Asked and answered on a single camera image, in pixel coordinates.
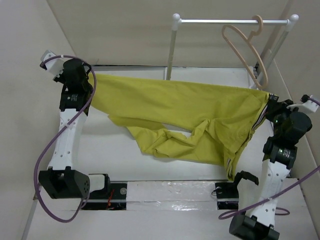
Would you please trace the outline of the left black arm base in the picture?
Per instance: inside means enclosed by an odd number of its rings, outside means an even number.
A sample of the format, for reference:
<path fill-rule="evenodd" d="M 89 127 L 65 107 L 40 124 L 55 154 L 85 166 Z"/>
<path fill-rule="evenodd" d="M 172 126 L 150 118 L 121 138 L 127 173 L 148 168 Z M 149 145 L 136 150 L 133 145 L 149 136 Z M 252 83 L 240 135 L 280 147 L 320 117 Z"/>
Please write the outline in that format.
<path fill-rule="evenodd" d="M 88 211 L 122 211 L 127 209 L 126 181 L 111 181 L 108 174 L 90 174 L 89 198 L 81 206 Z"/>

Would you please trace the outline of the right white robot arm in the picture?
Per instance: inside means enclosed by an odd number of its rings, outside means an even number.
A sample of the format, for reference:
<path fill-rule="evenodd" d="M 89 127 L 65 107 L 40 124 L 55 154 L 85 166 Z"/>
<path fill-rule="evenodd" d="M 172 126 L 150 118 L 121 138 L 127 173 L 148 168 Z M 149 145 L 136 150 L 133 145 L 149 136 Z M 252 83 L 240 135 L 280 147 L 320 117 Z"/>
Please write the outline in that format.
<path fill-rule="evenodd" d="M 275 228 L 278 197 L 285 178 L 297 158 L 297 143 L 311 130 L 309 114 L 319 105 L 304 95 L 301 103 L 279 102 L 272 97 L 264 112 L 273 125 L 273 134 L 263 146 L 260 176 L 243 169 L 237 171 L 231 184 L 238 198 L 238 212 L 232 217 L 229 233 L 241 240 L 277 240 Z"/>

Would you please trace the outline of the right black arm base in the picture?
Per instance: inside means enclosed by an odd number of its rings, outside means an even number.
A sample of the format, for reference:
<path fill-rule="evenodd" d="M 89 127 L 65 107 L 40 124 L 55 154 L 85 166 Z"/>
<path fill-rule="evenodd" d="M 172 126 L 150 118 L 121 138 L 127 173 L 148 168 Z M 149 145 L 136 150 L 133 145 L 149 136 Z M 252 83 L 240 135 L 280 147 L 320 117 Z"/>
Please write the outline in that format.
<path fill-rule="evenodd" d="M 215 189 L 211 192 L 211 195 L 216 197 L 218 210 L 238 210 L 238 184 L 242 180 L 249 180 L 255 185 L 259 185 L 258 177 L 243 170 L 235 175 L 233 182 L 224 181 L 215 183 Z"/>

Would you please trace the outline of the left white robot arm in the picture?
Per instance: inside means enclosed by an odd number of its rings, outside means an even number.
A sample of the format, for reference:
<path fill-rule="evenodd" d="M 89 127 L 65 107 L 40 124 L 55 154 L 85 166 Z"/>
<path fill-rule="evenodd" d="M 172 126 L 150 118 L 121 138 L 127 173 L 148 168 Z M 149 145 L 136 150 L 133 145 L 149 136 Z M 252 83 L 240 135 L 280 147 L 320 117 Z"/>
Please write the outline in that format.
<path fill-rule="evenodd" d="M 111 194 L 107 174 L 85 174 L 76 170 L 80 137 L 89 114 L 94 87 L 89 83 L 91 66 L 78 58 L 59 63 L 46 61 L 49 70 L 57 64 L 55 82 L 62 83 L 59 103 L 59 136 L 46 170 L 41 170 L 38 181 L 52 199 L 85 199 L 89 194 L 107 198 Z"/>

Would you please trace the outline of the yellow-green trousers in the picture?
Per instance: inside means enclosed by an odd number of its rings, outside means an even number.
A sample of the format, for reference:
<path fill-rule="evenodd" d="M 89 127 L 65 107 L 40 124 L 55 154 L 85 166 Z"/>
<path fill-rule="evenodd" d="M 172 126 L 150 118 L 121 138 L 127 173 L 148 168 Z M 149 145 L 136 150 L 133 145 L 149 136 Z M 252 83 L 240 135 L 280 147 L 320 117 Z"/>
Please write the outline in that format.
<path fill-rule="evenodd" d="M 229 180 L 270 98 L 256 89 L 107 74 L 89 82 L 92 107 L 127 128 L 142 153 L 223 166 Z"/>

